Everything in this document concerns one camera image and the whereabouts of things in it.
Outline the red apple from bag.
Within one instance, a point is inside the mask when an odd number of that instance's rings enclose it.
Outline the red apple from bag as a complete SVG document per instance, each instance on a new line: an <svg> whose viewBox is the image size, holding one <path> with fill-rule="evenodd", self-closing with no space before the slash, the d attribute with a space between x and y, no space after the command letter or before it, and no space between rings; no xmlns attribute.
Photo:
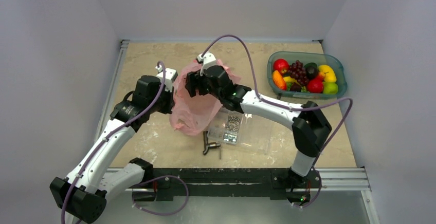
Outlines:
<svg viewBox="0 0 436 224"><path fill-rule="evenodd" d="M287 73L289 69L289 63L285 59L277 59L273 63L273 70L277 71L280 75Z"/></svg>

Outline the teal plastic tub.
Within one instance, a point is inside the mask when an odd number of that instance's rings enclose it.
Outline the teal plastic tub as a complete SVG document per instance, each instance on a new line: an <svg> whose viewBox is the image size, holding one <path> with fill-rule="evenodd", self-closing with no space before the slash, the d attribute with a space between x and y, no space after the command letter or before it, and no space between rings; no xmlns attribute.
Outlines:
<svg viewBox="0 0 436 224"><path fill-rule="evenodd" d="M267 80L281 97L326 100L348 89L342 63L328 54L275 52L267 63Z"/></svg>

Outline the orange red fruit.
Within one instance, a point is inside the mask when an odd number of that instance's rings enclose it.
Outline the orange red fruit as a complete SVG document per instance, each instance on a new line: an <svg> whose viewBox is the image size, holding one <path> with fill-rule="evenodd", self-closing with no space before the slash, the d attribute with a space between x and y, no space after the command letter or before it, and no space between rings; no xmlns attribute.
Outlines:
<svg viewBox="0 0 436 224"><path fill-rule="evenodd" d="M287 83L278 70L275 70L272 73L272 80L280 90L287 90Z"/></svg>

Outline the clear plastic screw box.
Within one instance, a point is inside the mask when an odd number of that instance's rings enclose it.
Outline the clear plastic screw box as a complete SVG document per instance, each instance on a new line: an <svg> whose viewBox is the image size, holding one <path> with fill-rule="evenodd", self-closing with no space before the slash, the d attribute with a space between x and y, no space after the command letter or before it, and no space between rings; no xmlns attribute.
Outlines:
<svg viewBox="0 0 436 224"><path fill-rule="evenodd" d="M221 108L205 131L206 140L227 144L235 150L267 154L273 122L253 114Z"/></svg>

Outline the aluminium frame rail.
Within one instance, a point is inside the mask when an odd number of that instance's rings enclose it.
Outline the aluminium frame rail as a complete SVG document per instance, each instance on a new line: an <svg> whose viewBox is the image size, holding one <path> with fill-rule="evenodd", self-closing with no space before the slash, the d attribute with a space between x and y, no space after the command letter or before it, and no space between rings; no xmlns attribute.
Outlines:
<svg viewBox="0 0 436 224"><path fill-rule="evenodd" d="M137 81L145 75L156 76L156 66L172 68L179 73L186 65L196 61L199 54L207 51L214 54L216 63L223 66L230 79L240 85L247 86L256 93L275 99L273 89L267 80L267 63L270 56L279 51L305 52L324 54L318 43L216 43L208 47L205 43L129 43L124 54L126 58L120 75L120 94L115 104L109 106L106 123L116 104L124 96L135 89ZM279 101L289 102L286 97ZM320 99L307 99L289 103L302 104L312 101L320 106L332 131L342 118L338 105L333 108L322 108ZM293 132L274 121L271 131L270 147L277 151L271 156L249 155L237 153L225 154L225 159L219 161L215 157L204 157L200 154L203 146L203 131L196 136L188 136L174 130L169 121L170 114L154 112L138 132L124 145L108 167L103 178L106 179L119 173L134 158L143 159L157 168L213 168L213 169L243 169L243 168L290 168L297 154ZM325 145L320 154L328 154ZM367 174L359 168L323 168L315 169L321 177L321 188L311 191L310 202L290 203L282 200L294 210L305 210L314 207L326 192L361 192L369 189ZM121 193L130 193L127 188Z"/></svg>

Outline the dark green avocado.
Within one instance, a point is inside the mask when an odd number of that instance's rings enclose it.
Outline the dark green avocado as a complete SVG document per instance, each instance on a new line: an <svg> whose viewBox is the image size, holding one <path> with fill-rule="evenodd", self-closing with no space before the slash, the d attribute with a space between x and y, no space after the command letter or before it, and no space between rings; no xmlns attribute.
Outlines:
<svg viewBox="0 0 436 224"><path fill-rule="evenodd" d="M308 79L312 80L318 76L318 65L316 63L307 63L305 66L306 76Z"/></svg>

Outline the purple grapes bunch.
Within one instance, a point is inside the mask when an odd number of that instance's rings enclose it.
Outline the purple grapes bunch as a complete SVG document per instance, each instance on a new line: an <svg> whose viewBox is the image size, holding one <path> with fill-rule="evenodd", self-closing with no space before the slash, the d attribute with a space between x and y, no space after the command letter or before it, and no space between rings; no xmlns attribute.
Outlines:
<svg viewBox="0 0 436 224"><path fill-rule="evenodd" d="M299 85L306 86L309 82L309 79L306 76L305 68L303 67L303 63L299 60L296 60L294 63L291 63L288 69L288 73L294 79L296 79Z"/></svg>

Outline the black metal tool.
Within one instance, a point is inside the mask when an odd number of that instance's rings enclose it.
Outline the black metal tool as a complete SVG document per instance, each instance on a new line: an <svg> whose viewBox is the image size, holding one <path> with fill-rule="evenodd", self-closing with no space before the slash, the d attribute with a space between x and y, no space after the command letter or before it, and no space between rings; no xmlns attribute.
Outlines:
<svg viewBox="0 0 436 224"><path fill-rule="evenodd" d="M203 143L204 143L204 150L203 155L207 155L210 150L218 150L219 151L219 159L222 159L222 147L219 142L209 142L208 138L208 132L203 131Z"/></svg>

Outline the red apple in tub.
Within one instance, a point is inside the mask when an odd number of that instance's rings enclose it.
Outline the red apple in tub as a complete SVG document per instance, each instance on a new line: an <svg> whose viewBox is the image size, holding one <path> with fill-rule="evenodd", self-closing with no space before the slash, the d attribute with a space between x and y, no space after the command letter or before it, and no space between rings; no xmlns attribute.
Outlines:
<svg viewBox="0 0 436 224"><path fill-rule="evenodd" d="M323 81L320 79L312 79L308 82L306 89L308 92L321 94L324 90Z"/></svg>

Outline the green lime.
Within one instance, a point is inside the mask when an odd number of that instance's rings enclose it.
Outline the green lime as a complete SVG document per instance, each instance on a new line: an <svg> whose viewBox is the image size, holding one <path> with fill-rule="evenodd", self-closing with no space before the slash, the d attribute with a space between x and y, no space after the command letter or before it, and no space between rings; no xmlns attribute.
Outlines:
<svg viewBox="0 0 436 224"><path fill-rule="evenodd" d="M339 87L333 82L322 82L323 83L323 94L325 95L335 95L339 91Z"/></svg>

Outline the pink plastic bag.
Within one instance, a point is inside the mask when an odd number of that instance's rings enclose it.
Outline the pink plastic bag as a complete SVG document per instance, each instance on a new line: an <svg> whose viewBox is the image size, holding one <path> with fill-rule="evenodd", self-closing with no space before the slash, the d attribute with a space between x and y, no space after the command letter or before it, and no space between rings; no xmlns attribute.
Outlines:
<svg viewBox="0 0 436 224"><path fill-rule="evenodd" d="M196 136L205 130L221 109L222 104L213 95L191 97L185 88L187 74L201 69L197 61L186 65L173 84L174 106L169 116L170 125L188 136Z"/></svg>

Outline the dark red fig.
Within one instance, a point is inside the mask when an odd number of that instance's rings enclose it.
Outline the dark red fig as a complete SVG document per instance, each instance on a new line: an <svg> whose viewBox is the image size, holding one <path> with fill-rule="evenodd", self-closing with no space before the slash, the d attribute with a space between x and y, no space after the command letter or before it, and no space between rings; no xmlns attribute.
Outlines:
<svg viewBox="0 0 436 224"><path fill-rule="evenodd" d="M301 92L302 87L298 83L292 83L292 85L289 87L289 91Z"/></svg>

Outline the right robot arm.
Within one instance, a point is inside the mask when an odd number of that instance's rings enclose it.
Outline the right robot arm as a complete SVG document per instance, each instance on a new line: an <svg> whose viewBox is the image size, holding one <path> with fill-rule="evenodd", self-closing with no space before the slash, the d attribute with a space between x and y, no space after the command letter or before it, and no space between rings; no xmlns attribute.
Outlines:
<svg viewBox="0 0 436 224"><path fill-rule="evenodd" d="M309 172L332 131L320 106L312 101L302 105L260 95L247 86L234 83L219 65L204 72L189 72L185 88L190 97L212 95L229 111L260 116L290 129L297 154L290 167L289 181L294 186L302 186L308 181Z"/></svg>

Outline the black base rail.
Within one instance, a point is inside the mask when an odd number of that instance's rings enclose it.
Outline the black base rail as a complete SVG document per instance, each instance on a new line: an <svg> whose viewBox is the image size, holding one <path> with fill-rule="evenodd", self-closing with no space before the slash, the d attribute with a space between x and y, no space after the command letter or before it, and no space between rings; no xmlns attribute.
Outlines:
<svg viewBox="0 0 436 224"><path fill-rule="evenodd" d="M128 189L137 202L172 201L174 197L263 197L307 203L321 188L318 171L299 176L290 168L157 168L156 182Z"/></svg>

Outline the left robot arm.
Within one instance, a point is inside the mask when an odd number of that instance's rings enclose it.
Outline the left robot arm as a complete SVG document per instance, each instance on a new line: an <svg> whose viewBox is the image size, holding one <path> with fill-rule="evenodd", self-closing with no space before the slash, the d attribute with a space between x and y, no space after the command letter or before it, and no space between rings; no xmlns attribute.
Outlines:
<svg viewBox="0 0 436 224"><path fill-rule="evenodd" d="M132 159L119 173L106 179L103 176L152 113L171 113L176 77L175 73L142 76L135 89L115 105L104 131L82 161L65 178L56 177L51 182L62 223L73 218L93 223L108 201L122 191L134 185L146 188L155 184L153 165L140 158Z"/></svg>

